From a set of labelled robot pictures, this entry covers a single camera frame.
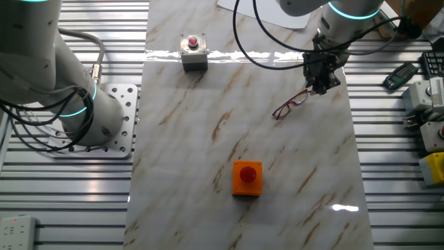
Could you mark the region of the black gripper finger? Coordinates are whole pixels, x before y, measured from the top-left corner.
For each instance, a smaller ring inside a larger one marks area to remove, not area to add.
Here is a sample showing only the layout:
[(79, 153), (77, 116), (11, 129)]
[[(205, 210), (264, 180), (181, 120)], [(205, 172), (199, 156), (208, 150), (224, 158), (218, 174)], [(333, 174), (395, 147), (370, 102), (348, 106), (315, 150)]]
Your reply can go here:
[(336, 77), (335, 74), (327, 74), (322, 78), (323, 82), (323, 92), (326, 94), (328, 90), (335, 88), (341, 84), (341, 81)]
[(306, 78), (306, 86), (307, 89), (310, 89), (311, 94), (320, 94), (321, 93), (321, 82), (318, 78)]

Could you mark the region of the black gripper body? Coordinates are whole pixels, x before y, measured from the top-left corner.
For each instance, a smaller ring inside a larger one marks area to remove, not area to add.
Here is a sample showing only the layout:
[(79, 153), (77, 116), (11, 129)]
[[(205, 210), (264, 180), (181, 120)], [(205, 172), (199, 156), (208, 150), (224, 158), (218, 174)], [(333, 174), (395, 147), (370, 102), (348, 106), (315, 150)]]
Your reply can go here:
[(303, 67), (306, 85), (340, 85), (341, 81), (335, 71), (345, 65), (345, 52), (350, 46), (350, 41), (336, 41), (318, 29), (312, 43), (314, 51), (302, 55), (307, 63)]

